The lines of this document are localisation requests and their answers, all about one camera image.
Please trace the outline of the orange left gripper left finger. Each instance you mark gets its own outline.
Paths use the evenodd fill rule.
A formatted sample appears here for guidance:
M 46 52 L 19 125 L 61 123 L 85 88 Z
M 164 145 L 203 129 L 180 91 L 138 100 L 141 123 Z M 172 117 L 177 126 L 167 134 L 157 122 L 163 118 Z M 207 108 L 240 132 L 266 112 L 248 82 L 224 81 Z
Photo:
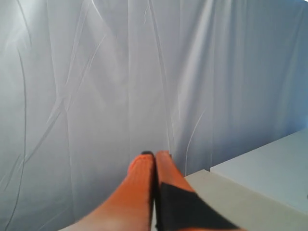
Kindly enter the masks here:
M 64 231 L 149 231 L 152 224 L 155 157 L 142 152 L 121 184 L 100 206 Z

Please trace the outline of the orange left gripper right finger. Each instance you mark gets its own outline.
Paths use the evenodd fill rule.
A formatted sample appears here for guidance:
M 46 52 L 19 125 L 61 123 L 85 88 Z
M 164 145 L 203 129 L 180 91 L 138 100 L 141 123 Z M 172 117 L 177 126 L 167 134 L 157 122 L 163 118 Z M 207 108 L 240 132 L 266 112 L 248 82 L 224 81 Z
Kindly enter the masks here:
M 156 228 L 159 231 L 242 231 L 191 187 L 168 151 L 156 153 Z

